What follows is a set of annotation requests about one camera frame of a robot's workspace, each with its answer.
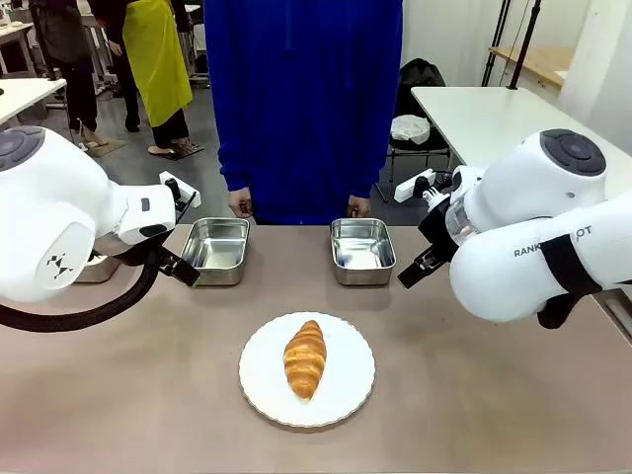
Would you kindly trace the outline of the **person's right hand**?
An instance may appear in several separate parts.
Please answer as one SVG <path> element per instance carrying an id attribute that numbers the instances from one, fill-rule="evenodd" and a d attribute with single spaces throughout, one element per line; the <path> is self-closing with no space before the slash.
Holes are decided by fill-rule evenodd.
<path id="1" fill-rule="evenodd" d="M 228 204 L 236 217 L 247 219 L 254 216 L 253 201 L 248 188 L 230 191 Z"/>

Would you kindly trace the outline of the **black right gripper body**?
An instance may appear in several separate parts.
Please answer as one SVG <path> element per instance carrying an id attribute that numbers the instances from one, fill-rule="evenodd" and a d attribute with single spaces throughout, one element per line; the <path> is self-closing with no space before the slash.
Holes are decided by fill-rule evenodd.
<path id="1" fill-rule="evenodd" d="M 450 207 L 450 198 L 444 197 L 429 209 L 421 221 L 419 230 L 430 246 L 423 252 L 424 259 L 431 263 L 449 263 L 458 250 L 458 245 L 447 230 L 446 213 Z"/>

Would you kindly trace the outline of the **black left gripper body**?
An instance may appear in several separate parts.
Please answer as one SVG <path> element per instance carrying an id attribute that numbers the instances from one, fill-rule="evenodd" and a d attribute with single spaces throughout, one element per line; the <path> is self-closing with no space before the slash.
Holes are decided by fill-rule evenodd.
<path id="1" fill-rule="evenodd" d="M 142 269 L 144 273 L 172 273 L 174 271 L 174 254 L 163 245 L 145 242 L 143 249 L 146 252 Z"/>

